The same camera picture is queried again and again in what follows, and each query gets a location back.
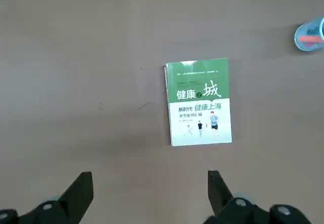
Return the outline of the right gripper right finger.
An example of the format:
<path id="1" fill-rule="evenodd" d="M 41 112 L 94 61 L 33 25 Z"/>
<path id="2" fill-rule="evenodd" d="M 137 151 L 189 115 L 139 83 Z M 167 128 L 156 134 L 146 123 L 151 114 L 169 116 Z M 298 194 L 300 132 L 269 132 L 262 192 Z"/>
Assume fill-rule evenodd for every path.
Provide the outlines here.
<path id="1" fill-rule="evenodd" d="M 234 197 L 219 171 L 208 171 L 208 197 L 214 212 L 206 224 L 311 224 L 296 207 L 275 204 L 264 210 L 243 197 Z"/>

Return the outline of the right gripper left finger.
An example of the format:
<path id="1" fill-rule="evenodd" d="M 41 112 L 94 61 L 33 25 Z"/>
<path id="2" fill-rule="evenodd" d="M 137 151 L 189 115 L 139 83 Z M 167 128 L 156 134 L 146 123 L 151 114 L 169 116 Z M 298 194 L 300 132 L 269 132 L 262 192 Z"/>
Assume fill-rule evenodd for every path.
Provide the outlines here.
<path id="1" fill-rule="evenodd" d="M 1 210 L 1 223 L 80 223 L 93 200 L 93 176 L 82 172 L 58 200 L 45 201 L 19 216 L 15 209 Z"/>

